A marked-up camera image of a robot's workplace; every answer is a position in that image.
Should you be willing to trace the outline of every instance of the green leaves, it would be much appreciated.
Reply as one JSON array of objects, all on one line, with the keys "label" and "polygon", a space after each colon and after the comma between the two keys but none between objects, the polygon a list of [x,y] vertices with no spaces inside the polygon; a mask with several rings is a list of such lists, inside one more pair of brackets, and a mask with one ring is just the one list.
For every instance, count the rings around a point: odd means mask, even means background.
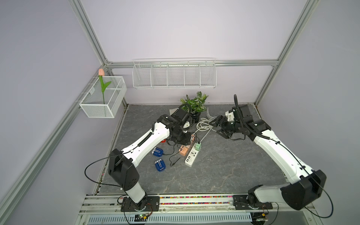
[{"label": "green leaves", "polygon": [[106,83],[104,84],[104,80],[103,80],[103,77],[102,77],[102,76],[99,76],[99,80],[100,80],[100,84],[101,84],[101,92],[104,93],[104,92],[105,92],[105,89],[111,84],[111,81],[106,82]]},{"label": "green leaves", "polygon": [[104,93],[105,89],[111,84],[111,81],[104,83],[104,85],[101,86],[101,91]]},{"label": "green leaves", "polygon": [[181,103],[188,103],[191,106],[191,113],[196,112],[204,112],[206,111],[206,107],[204,106],[206,98],[209,97],[208,95],[204,94],[202,95],[201,91],[198,91],[196,93],[196,98],[190,99],[188,95],[186,95],[185,99],[180,99]]}]

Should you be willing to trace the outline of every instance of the white robotic arm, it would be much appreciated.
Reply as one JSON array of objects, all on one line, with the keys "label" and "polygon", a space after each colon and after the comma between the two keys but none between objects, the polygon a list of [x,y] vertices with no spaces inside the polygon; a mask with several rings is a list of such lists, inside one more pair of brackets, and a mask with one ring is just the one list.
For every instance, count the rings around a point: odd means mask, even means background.
[{"label": "white robotic arm", "polygon": [[[210,122],[210,125],[220,126],[221,129],[217,133],[225,138],[231,138],[234,132],[247,135],[274,160],[290,182],[276,186],[258,185],[248,191],[248,198],[241,203],[252,208],[261,207],[262,203],[266,202],[287,203],[292,208],[300,210],[319,198],[322,189],[318,184],[324,186],[325,174],[321,170],[312,170],[296,157],[280,142],[264,121],[253,121],[247,106],[239,107],[236,101],[235,104],[236,107],[226,113],[227,118],[218,116]],[[144,208],[147,195],[138,182],[139,174],[136,167],[147,153],[166,138],[188,144],[191,136],[190,132],[187,132],[191,127],[188,124],[192,124],[191,117],[180,106],[171,116],[162,115],[152,129],[130,146],[122,151],[115,149],[111,152],[112,156],[124,153],[122,156],[110,158],[108,172],[126,191],[138,209]]]}]

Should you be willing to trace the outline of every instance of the black plant pot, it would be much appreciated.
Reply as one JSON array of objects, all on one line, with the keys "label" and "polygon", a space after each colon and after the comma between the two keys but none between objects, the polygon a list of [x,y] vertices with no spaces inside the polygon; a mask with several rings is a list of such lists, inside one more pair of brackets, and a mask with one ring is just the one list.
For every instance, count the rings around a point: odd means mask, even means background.
[{"label": "black plant pot", "polygon": [[201,112],[190,113],[191,118],[193,119],[194,123],[199,122]]}]

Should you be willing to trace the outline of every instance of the coiled white cable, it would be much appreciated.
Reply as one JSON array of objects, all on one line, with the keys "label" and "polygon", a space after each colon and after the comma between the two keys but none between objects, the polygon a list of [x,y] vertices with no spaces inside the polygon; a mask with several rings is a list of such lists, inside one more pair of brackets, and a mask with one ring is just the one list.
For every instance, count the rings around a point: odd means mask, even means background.
[{"label": "coiled white cable", "polygon": [[207,118],[205,118],[205,117],[200,118],[200,121],[196,124],[197,130],[194,132],[194,133],[196,133],[196,132],[198,132],[198,131],[207,131],[207,130],[208,130],[208,132],[205,134],[205,136],[200,140],[200,143],[202,142],[202,140],[204,140],[204,138],[207,136],[207,134],[208,134],[211,130],[216,131],[216,130],[213,129],[213,126],[209,125],[209,123],[210,123],[211,121],[213,121],[214,119],[216,119],[215,116],[211,116],[211,115],[209,114],[209,108],[207,108],[206,116],[207,116]]}]

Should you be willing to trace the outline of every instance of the black mounting plate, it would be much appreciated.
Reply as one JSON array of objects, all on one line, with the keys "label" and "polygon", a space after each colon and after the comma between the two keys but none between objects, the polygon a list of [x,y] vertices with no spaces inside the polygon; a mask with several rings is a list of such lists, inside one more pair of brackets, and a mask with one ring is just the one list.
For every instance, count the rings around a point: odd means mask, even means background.
[{"label": "black mounting plate", "polygon": [[[250,208],[250,206],[246,203],[247,196],[248,196],[247,194],[233,195],[234,206],[235,206],[236,210],[258,210],[258,209],[262,210],[261,206],[259,208]],[[266,209],[268,209],[268,210],[273,209],[273,205],[271,204],[271,202],[265,202],[264,205],[265,205]]]},{"label": "black mounting plate", "polygon": [[[159,211],[159,205],[160,205],[160,197],[158,196],[148,196],[147,199],[147,203],[150,203],[151,206],[153,207],[153,212],[157,212]],[[122,200],[122,202],[124,202],[124,206],[121,207],[121,211],[122,212],[138,212],[135,210],[134,208],[134,204],[131,203],[131,199],[128,197],[124,197],[124,199]],[[142,212],[151,212],[151,206],[150,205],[145,205],[146,208],[142,211]]]}]

